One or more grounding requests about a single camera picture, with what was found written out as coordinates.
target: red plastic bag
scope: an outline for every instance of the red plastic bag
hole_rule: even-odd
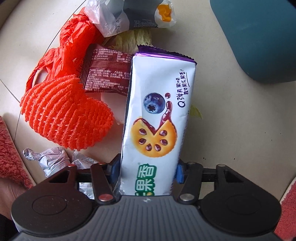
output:
[[[43,68],[48,72],[45,81],[72,74],[79,77],[88,46],[103,42],[104,37],[86,16],[84,8],[73,16],[61,29],[60,46],[48,50],[39,60],[27,81],[26,92],[32,88],[37,71]]]

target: yellow cookie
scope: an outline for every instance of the yellow cookie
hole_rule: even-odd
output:
[[[148,157],[161,157],[175,146],[177,133],[174,125],[166,120],[155,134],[142,119],[138,119],[131,128],[132,141],[136,149]]]

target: red fuzzy rug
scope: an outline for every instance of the red fuzzy rug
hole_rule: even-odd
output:
[[[23,162],[10,137],[6,124],[0,116],[0,178],[9,178],[29,189],[33,186],[23,169]]]
[[[281,201],[281,219],[275,234],[284,241],[296,237],[296,178],[291,182]]]

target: white snack wrapper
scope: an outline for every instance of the white snack wrapper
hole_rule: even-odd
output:
[[[123,135],[120,193],[169,195],[185,135],[196,63],[177,53],[132,60]]]

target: silver rivet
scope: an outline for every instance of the silver rivet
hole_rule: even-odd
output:
[[[113,199],[113,196],[110,194],[101,194],[99,196],[99,200],[102,202],[108,202],[108,201],[111,201],[112,199]]]
[[[180,195],[180,199],[182,201],[188,202],[188,201],[192,201],[194,199],[194,196],[190,193],[184,193]]]

